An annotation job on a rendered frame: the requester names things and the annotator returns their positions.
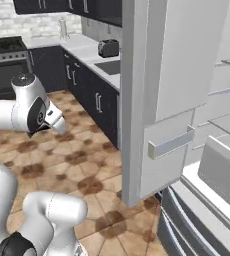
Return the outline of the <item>dark base cupboards beside stove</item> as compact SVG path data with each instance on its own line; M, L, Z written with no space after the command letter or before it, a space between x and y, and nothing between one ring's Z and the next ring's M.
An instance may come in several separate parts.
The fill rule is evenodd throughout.
M32 72L39 78L47 93L68 89L60 46L32 48L28 53Z

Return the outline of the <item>grey fridge door shelf rail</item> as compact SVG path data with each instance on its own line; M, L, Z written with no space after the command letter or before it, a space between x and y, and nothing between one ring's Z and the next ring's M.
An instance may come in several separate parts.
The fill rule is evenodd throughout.
M171 140L168 140L162 144L155 145L153 142L148 142L148 156L152 160L156 160L164 155L167 155L179 148L188 145L193 141L195 136L195 129L188 125L187 131L180 136L177 136Z

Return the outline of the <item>dark base cupboards with sink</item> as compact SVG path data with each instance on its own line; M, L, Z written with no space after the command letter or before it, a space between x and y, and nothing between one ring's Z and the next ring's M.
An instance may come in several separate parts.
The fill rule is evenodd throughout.
M118 92L67 50L62 52L70 92L117 148Z

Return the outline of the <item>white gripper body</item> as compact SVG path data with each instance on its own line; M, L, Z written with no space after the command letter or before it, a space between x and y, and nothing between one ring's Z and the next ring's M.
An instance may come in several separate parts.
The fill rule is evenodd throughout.
M47 109L46 122L60 135L65 134L67 131L67 125L62 111L52 102L49 103L49 108Z

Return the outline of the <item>grey freezer drawer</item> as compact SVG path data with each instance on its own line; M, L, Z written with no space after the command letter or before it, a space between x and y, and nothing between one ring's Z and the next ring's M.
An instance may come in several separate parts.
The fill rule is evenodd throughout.
M163 190L157 235L169 256L230 256L230 229L182 183Z

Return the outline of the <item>grey sink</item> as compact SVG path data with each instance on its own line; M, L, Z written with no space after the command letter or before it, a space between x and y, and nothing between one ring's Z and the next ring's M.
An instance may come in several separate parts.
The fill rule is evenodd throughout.
M95 63L94 67L97 71L105 76L118 75L120 73L120 61L112 60L106 62Z

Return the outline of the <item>dark wall cupboards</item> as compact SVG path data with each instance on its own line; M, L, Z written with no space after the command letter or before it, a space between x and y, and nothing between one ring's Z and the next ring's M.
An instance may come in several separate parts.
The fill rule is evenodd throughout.
M122 26L122 0L13 0L13 3L18 15L69 12Z

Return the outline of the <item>black toaster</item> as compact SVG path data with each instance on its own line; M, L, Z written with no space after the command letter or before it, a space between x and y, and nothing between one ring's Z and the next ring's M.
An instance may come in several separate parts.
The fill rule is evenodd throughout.
M116 57L119 55L119 41L116 39L101 40L98 43L98 55L102 58Z

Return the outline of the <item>black stove with oven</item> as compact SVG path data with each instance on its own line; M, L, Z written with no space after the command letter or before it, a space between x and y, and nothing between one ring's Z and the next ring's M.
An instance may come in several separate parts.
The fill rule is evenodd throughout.
M0 99L14 99L11 79L31 72L26 45L21 36L0 38Z

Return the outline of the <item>grey fridge door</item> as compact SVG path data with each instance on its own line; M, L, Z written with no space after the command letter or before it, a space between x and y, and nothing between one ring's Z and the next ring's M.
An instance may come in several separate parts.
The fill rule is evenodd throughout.
M229 0L122 0L122 200L135 206L179 180L188 145L156 160L193 126L208 97Z

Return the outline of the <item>grey fridge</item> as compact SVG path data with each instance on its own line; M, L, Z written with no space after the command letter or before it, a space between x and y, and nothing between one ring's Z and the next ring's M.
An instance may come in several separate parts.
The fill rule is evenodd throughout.
M230 59L230 1L210 92L230 88L230 65L222 63L222 60L227 59ZM217 213L230 222L230 205L198 176L203 149L209 136L230 147L230 134L209 122L210 119L228 114L230 94L208 96L208 102L196 110L194 124L197 135L187 152L185 176L204 188L202 195L212 202Z

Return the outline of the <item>white fridge crisper drawer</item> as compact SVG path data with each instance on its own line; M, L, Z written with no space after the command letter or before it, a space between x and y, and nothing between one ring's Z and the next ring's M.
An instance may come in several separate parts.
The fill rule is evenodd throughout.
M209 136L203 149L198 176L230 205L230 147Z

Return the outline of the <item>clear glass jar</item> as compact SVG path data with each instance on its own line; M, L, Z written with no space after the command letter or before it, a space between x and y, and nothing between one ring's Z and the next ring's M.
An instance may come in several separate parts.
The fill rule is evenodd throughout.
M67 25L66 25L66 20L61 18L59 20L59 27L60 27L60 39L61 40L68 40L69 39L69 34L67 31Z

